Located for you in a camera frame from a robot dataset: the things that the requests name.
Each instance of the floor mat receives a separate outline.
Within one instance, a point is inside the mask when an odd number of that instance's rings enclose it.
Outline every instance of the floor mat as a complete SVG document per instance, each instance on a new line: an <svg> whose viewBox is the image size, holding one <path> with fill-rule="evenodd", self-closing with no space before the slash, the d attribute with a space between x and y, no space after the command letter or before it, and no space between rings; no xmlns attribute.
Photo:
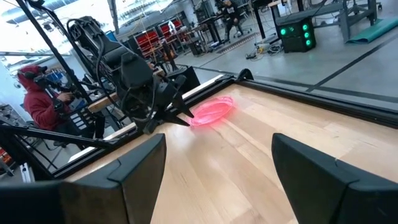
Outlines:
<svg viewBox="0 0 398 224"><path fill-rule="evenodd" d="M347 43L368 44L398 26L398 17L378 19L376 23L351 38Z"/></svg>
<svg viewBox="0 0 398 224"><path fill-rule="evenodd" d="M233 50L236 47L239 47L240 45L246 43L247 41L255 38L256 35L258 35L258 33L253 33L253 34L249 34L245 37L242 37L240 40L236 41L235 43L229 44L228 46L223 47L222 49L219 49L216 53L225 54L226 52L229 52L230 50Z"/></svg>

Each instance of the hood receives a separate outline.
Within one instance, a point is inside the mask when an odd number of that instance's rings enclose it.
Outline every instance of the hood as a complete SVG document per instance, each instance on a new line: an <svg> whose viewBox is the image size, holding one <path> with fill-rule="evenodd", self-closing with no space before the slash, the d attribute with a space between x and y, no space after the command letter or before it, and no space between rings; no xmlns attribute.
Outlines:
<svg viewBox="0 0 398 224"><path fill-rule="evenodd" d="M33 79L28 79L24 76L25 72L33 72L37 75L41 75L44 73L47 69L47 66L40 67L38 65L28 65L26 67L23 67L18 71L18 79L19 83L26 89L26 91L43 91L41 87L36 84Z"/></svg>

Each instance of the person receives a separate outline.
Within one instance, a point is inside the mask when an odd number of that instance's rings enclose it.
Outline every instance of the person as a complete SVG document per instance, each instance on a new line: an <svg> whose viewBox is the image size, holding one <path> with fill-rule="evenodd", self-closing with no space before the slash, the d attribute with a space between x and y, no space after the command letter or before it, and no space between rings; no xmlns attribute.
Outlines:
<svg viewBox="0 0 398 224"><path fill-rule="evenodd" d="M223 1L223 9L221 11L221 14L225 15L226 19L226 28L225 28L225 38L224 42L229 41L229 33L231 32L232 26L235 26L240 34L242 35L242 27L239 24L239 12L238 12L238 6L236 3L231 2L229 0Z"/></svg>
<svg viewBox="0 0 398 224"><path fill-rule="evenodd" d="M55 131L58 133L77 135L71 126L72 123L61 116L60 111L56 111L54 103L61 102L63 104L63 113L72 112L68 105L73 101L72 93L53 93L56 99L52 99L38 84L34 82L34 78L44 75L47 67L37 65L29 65L20 69L17 73L19 83L26 89L27 93L24 98L24 108L32 117L35 125L43 130ZM90 126L82 136L92 138L103 138L105 126L105 118L96 116L95 125ZM54 145L65 145L62 142L55 142Z"/></svg>

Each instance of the black pants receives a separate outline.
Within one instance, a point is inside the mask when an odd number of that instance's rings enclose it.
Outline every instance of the black pants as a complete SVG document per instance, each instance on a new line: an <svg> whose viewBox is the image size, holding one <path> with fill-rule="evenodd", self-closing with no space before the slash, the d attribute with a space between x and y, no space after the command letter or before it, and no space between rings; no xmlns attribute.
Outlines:
<svg viewBox="0 0 398 224"><path fill-rule="evenodd" d="M72 124L69 122L58 125L54 131L58 133L71 134L75 136L79 135L79 133L75 131L75 128L73 128ZM93 138L95 134L95 138L103 139L104 132L105 132L105 117L102 115L98 115L95 118L94 125L85 129L85 131L81 134L81 136L84 138Z"/></svg>
<svg viewBox="0 0 398 224"><path fill-rule="evenodd" d="M230 19L227 19L227 21L226 21L226 28L225 28L225 39L226 39L226 40L229 40L229 33L231 32L232 26L235 26L235 27L237 28L237 30L238 30L241 34L243 34L242 27L241 27L241 25L239 24L239 22L240 22L240 21L239 21L239 18L230 18Z"/></svg>

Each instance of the teal mat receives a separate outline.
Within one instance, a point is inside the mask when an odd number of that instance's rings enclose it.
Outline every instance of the teal mat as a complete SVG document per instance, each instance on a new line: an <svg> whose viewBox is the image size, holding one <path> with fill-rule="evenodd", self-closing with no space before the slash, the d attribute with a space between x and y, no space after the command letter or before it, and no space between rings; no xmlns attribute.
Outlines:
<svg viewBox="0 0 398 224"><path fill-rule="evenodd" d="M378 19L375 24L351 38L347 43L368 44L398 26L398 18Z"/></svg>

